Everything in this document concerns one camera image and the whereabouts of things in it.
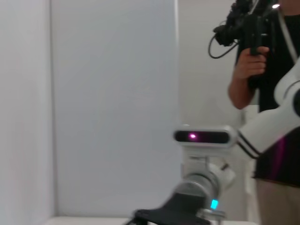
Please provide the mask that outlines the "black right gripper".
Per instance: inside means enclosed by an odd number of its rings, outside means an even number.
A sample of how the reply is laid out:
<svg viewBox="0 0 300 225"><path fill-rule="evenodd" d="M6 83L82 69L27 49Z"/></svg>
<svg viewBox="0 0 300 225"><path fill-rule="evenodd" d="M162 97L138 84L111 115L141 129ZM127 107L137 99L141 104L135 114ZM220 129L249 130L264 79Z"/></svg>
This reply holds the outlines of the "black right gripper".
<svg viewBox="0 0 300 225"><path fill-rule="evenodd" d="M197 216L204 203L203 196L175 193L159 208L136 210L133 225L210 225L208 220Z"/></svg>

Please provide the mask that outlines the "black handheld controller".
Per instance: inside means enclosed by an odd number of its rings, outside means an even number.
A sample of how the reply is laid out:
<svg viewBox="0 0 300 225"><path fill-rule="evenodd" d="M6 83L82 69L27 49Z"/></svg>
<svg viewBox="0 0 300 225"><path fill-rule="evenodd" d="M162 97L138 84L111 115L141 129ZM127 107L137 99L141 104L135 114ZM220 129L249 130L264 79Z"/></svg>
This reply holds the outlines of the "black handheld controller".
<svg viewBox="0 0 300 225"><path fill-rule="evenodd" d="M249 49L253 56L259 54L258 48L265 46L274 53L277 45L275 14L278 0L236 0L225 21L213 29L213 37L208 45L208 55L220 59L239 47L239 51ZM219 56L211 53L212 42L230 49Z"/></svg>

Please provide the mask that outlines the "person's bare forearm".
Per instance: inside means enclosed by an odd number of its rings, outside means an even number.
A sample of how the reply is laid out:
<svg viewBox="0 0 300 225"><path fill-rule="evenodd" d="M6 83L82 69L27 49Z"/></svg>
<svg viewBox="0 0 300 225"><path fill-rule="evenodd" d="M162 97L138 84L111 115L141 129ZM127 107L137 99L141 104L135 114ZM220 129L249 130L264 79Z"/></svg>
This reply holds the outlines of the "person's bare forearm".
<svg viewBox="0 0 300 225"><path fill-rule="evenodd" d="M249 87L248 79L233 77L228 88L228 95L232 105L241 110L248 106L255 91Z"/></svg>

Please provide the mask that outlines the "person's bare hand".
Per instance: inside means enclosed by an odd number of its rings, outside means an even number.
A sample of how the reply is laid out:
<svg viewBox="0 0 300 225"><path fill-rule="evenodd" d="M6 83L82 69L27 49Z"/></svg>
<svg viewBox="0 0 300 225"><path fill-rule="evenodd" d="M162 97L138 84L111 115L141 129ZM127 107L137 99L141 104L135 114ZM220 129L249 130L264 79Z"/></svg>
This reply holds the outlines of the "person's bare hand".
<svg viewBox="0 0 300 225"><path fill-rule="evenodd" d="M242 81L251 76L263 74L269 50L267 47L260 46L257 48L258 55L251 55L250 48L244 49L239 55L233 72L233 78Z"/></svg>

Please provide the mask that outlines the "person black shirt beige trousers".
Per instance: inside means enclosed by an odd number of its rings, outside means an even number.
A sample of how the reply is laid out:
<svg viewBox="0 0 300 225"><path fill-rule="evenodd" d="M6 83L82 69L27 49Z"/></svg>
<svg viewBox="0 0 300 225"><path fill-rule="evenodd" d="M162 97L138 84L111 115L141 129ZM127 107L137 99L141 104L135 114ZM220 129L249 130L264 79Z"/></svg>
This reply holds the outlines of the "person black shirt beige trousers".
<svg viewBox="0 0 300 225"><path fill-rule="evenodd" d="M273 95L279 80L292 68L293 60L275 17L277 46L268 57L265 74L249 85L259 90L259 110L278 107ZM261 225L300 225L300 128L270 146L256 162L254 178Z"/></svg>

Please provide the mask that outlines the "large white wall panel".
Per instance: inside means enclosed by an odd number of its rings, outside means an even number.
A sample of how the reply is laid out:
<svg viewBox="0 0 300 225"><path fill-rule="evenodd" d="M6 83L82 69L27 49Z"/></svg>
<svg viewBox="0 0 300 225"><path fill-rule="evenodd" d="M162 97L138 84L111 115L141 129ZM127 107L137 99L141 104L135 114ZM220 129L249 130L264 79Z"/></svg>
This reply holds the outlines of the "large white wall panel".
<svg viewBox="0 0 300 225"><path fill-rule="evenodd" d="M51 0L58 213L126 217L180 177L177 0Z"/></svg>

